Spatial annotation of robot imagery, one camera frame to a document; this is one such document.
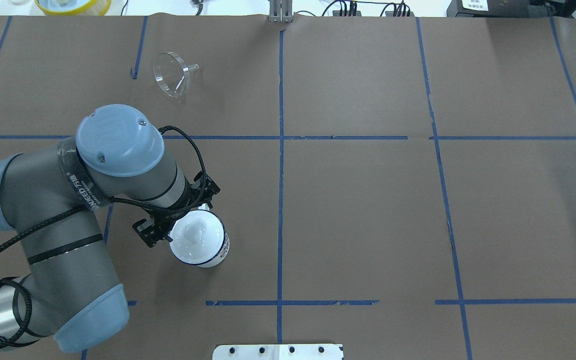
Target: blue rim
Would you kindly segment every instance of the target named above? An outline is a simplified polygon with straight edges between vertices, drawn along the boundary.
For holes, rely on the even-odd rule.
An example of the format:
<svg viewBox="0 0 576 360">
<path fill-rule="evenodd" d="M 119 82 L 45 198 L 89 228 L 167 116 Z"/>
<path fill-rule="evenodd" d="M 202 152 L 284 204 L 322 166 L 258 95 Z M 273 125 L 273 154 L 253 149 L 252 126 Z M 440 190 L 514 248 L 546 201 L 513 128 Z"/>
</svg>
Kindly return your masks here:
<svg viewBox="0 0 576 360">
<path fill-rule="evenodd" d="M 179 260 L 180 262 L 182 262 L 183 264 L 192 265 L 192 266 L 196 267 L 198 265 L 208 264 L 208 263 L 212 262 L 212 260 L 215 260 L 215 258 L 219 255 L 219 253 L 222 252 L 222 249 L 224 248 L 224 245 L 226 244 L 226 226 L 224 225 L 222 218 L 217 216 L 217 214 L 215 214 L 212 211 L 203 210 L 203 209 L 197 209 L 197 210 L 192 210 L 192 211 L 193 212 L 207 212 L 207 213 L 213 214 L 215 217 L 217 217 L 217 219 L 219 220 L 219 223 L 221 224 L 221 228 L 223 229 L 223 239 L 221 240 L 221 246 L 219 247 L 219 251 L 217 251 L 217 253 L 215 253 L 215 255 L 213 257 L 211 257 L 209 260 L 206 260 L 204 262 L 199 262 L 199 264 L 190 264 L 190 262 L 185 262 L 184 260 L 179 259 L 177 256 L 175 256 L 175 258 L 177 260 Z"/>
</svg>

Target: yellow container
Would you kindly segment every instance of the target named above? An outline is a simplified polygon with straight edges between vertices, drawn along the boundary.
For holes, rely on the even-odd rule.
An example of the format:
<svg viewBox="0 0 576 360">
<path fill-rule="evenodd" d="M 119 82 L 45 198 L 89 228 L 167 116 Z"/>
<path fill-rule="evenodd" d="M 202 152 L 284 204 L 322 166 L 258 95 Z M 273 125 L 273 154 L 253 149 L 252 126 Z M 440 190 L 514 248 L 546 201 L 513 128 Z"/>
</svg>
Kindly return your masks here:
<svg viewBox="0 0 576 360">
<path fill-rule="evenodd" d="M 112 0 L 70 0 L 67 5 L 59 5 L 56 0 L 34 0 L 37 7 L 48 16 L 63 15 L 105 15 Z"/>
</svg>

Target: table surface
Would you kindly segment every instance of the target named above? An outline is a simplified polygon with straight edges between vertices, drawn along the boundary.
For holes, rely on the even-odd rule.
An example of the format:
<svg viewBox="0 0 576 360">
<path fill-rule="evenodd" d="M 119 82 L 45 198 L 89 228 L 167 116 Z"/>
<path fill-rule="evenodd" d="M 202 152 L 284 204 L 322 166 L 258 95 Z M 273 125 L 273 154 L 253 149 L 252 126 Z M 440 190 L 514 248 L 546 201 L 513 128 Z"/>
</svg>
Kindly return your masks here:
<svg viewBox="0 0 576 360">
<path fill-rule="evenodd" d="M 43 13 L 32 0 L 0 0 L 0 15 L 30 15 L 41 16 Z M 332 0 L 293 0 L 292 10 L 310 11 L 320 16 L 324 9 Z M 408 0 L 406 4 L 410 9 L 420 17 L 445 17 L 446 8 L 451 0 Z M 122 7 L 126 4 L 125 0 L 113 0 L 110 4 L 107 14 L 109 16 L 118 16 Z M 341 5 L 333 5 L 327 12 L 331 16 L 332 10 L 338 9 Z M 359 11 L 362 16 L 379 16 L 384 5 L 380 4 L 359 4 Z M 167 13 L 174 15 L 194 15 L 197 13 L 197 7 L 192 5 L 190 0 L 128 0 L 124 15 L 128 16 L 146 16 L 155 13 Z M 204 16 L 244 16 L 253 14 L 265 14 L 269 12 L 268 0 L 205 0 L 203 10 Z"/>
<path fill-rule="evenodd" d="M 200 66 L 179 101 L 162 51 Z M 0 159 L 110 103 L 195 137 L 230 253 L 192 268 L 138 239 L 142 210 L 100 210 L 130 322 L 1 360 L 576 359 L 576 20 L 0 16 Z M 0 255 L 0 278 L 27 273 L 18 245 Z"/>
</svg>

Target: white cup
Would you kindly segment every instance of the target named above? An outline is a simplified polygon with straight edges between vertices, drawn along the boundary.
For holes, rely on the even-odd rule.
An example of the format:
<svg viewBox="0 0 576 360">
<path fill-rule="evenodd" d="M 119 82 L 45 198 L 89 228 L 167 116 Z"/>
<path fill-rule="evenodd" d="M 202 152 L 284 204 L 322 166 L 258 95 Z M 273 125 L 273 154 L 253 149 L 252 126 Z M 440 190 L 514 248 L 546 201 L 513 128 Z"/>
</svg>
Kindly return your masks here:
<svg viewBox="0 0 576 360">
<path fill-rule="evenodd" d="M 174 223 L 168 236 L 170 250 L 184 264 L 210 268 L 228 255 L 231 240 L 219 216 L 204 203 Z"/>
</svg>

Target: white label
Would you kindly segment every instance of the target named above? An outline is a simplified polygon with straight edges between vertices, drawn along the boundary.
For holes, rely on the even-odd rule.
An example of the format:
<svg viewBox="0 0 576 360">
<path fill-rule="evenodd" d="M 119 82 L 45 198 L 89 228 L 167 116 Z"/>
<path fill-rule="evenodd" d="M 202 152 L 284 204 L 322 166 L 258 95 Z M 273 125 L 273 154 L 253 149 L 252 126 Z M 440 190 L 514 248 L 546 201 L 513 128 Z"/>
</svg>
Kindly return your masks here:
<svg viewBox="0 0 576 360">
<path fill-rule="evenodd" d="M 461 4 L 466 9 L 477 10 L 480 12 L 488 11 L 488 0 L 461 0 Z"/>
</svg>

